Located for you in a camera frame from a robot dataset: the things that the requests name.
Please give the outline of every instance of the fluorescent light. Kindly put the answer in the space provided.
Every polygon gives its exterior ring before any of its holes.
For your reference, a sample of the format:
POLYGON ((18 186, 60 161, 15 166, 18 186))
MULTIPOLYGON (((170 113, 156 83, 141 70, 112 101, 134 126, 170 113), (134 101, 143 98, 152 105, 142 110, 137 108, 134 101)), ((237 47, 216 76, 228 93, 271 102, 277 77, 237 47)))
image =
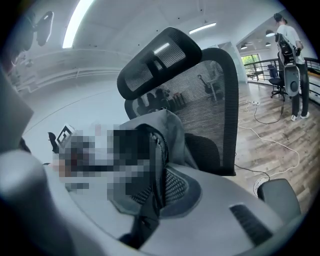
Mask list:
POLYGON ((154 51, 154 54, 160 53, 163 49, 167 48, 169 45, 170 45, 170 44, 169 44, 168 42, 165 43, 164 45, 162 45, 161 47, 159 47, 158 49, 156 49, 156 50, 154 51))
POLYGON ((196 29, 194 29, 194 30, 191 30, 191 31, 189 31, 189 35, 191 35, 191 34, 193 34, 193 33, 195 33, 195 32, 198 32, 198 31, 200 31, 200 30, 204 30, 204 29, 213 27, 213 26, 215 26, 216 24, 217 24, 217 23, 215 22, 215 23, 212 23, 212 24, 209 24, 209 25, 205 25, 205 26, 196 28, 196 29))
POLYGON ((275 35, 275 32, 273 32, 273 31, 270 30, 270 29, 268 29, 268 30, 265 32, 265 36, 266 36, 267 38, 272 37, 272 36, 274 36, 274 35, 275 35))
POLYGON ((65 32, 62 48, 65 49, 72 47, 80 23, 93 1, 94 0, 80 0, 76 6, 65 32))

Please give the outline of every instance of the black headrest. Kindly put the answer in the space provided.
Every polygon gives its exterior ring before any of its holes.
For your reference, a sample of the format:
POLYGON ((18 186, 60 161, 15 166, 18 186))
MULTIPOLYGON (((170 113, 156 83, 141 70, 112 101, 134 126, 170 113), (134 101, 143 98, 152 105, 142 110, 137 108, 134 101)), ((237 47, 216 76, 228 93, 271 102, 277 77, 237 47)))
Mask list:
POLYGON ((278 43, 278 49, 282 56, 280 57, 280 62, 283 62, 283 65, 289 63, 296 63, 296 47, 288 41, 288 39, 280 33, 276 34, 275 41, 278 43))
POLYGON ((201 58, 201 49, 189 36, 168 27, 122 69, 118 90, 126 100, 137 99, 195 66, 201 58))

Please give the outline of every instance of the blurred person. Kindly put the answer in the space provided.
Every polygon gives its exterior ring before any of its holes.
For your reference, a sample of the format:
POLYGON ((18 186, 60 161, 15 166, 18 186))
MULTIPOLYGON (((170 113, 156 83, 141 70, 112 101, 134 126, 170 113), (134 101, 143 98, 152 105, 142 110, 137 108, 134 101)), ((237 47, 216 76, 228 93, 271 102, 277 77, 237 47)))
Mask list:
POLYGON ((146 107, 146 105, 144 103, 144 100, 141 97, 139 97, 137 99, 137 103, 138 103, 138 107, 137 107, 136 111, 138 112, 138 114, 140 116, 148 113, 148 109, 147 109, 147 107, 146 107))
POLYGON ((147 107, 148 113, 151 113, 151 112, 155 111, 158 107, 157 102, 156 102, 156 97, 151 92, 148 92, 146 94, 146 98, 149 102, 149 106, 147 107))
POLYGON ((160 106, 161 108, 166 108, 166 109, 170 110, 170 106, 169 106, 166 94, 163 89, 159 88, 155 91, 155 98, 157 100, 158 106, 160 106))
MULTIPOLYGON (((308 76, 308 68, 305 62, 305 59, 301 53, 301 50, 304 48, 301 40, 298 36, 296 30, 288 25, 288 22, 280 13, 274 14, 274 19, 276 21, 276 25, 278 27, 276 33, 282 34, 286 39, 296 47, 297 51, 300 52, 299 55, 296 56, 296 66, 300 72, 300 88, 302 94, 302 112, 300 117, 302 119, 306 119, 309 117, 310 113, 308 112, 309 108, 309 76, 308 76)), ((296 121, 298 118, 298 112, 300 108, 300 96, 299 93, 292 97, 292 116, 291 120, 296 121)))

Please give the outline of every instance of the white t-shirt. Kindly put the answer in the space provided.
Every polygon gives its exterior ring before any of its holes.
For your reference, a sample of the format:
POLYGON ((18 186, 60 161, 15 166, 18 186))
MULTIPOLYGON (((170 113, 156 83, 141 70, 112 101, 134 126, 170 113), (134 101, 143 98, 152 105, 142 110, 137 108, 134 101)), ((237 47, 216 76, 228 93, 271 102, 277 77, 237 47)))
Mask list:
MULTIPOLYGON (((300 38, 292 26, 280 25, 276 32, 284 35, 293 46, 297 47, 296 41, 300 41, 300 38)), ((300 53, 300 56, 295 58, 295 61, 297 64, 305 64, 305 59, 302 53, 300 53)))

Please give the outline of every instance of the mesh backrest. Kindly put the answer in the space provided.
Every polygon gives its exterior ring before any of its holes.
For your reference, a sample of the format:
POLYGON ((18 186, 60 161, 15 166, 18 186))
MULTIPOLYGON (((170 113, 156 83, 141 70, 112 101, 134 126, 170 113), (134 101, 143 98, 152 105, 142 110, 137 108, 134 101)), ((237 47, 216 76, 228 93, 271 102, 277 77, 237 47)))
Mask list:
POLYGON ((238 97, 233 60, 225 51, 209 48, 199 64, 126 100, 125 109, 131 119, 161 108, 175 113, 200 170, 225 176, 235 174, 238 97))
POLYGON ((271 78, 276 78, 278 76, 277 68, 274 65, 269 64, 268 69, 271 78))
POLYGON ((280 53, 278 52, 279 77, 281 78, 282 81, 285 81, 285 66, 282 63, 282 61, 280 60, 279 54, 280 53))

